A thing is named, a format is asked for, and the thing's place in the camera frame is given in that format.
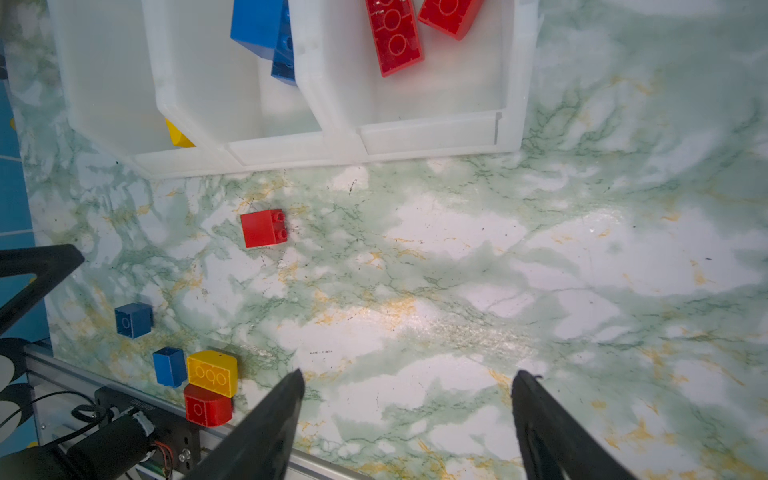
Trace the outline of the long red brick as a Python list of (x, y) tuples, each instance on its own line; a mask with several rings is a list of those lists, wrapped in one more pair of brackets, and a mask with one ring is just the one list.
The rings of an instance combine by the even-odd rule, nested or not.
[(410, 0), (365, 0), (364, 3), (383, 78), (424, 60)]

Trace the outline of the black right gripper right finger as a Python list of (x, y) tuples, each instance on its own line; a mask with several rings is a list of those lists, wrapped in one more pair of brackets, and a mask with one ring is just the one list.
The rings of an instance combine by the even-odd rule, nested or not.
[(512, 413), (529, 479), (632, 479), (530, 372), (511, 387)]

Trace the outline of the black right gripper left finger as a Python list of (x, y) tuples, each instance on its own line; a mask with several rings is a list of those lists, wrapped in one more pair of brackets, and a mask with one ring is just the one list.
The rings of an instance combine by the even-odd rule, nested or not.
[(276, 479), (286, 476), (305, 381), (297, 369), (269, 392), (187, 479)]

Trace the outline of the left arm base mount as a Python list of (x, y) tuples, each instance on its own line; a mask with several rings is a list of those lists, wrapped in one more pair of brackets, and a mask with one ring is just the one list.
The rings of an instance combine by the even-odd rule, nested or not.
[(152, 426), (147, 453), (169, 472), (187, 474), (200, 462), (201, 428), (188, 421), (182, 410), (109, 386), (99, 388), (95, 400), (112, 415), (103, 425), (124, 414), (141, 413), (141, 420), (146, 419)]

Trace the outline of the blue square brick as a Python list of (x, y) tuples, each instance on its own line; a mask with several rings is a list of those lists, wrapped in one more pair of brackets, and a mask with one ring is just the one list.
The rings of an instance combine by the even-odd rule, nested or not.
[(235, 0), (230, 38), (266, 60), (274, 58), (283, 15), (283, 0)]

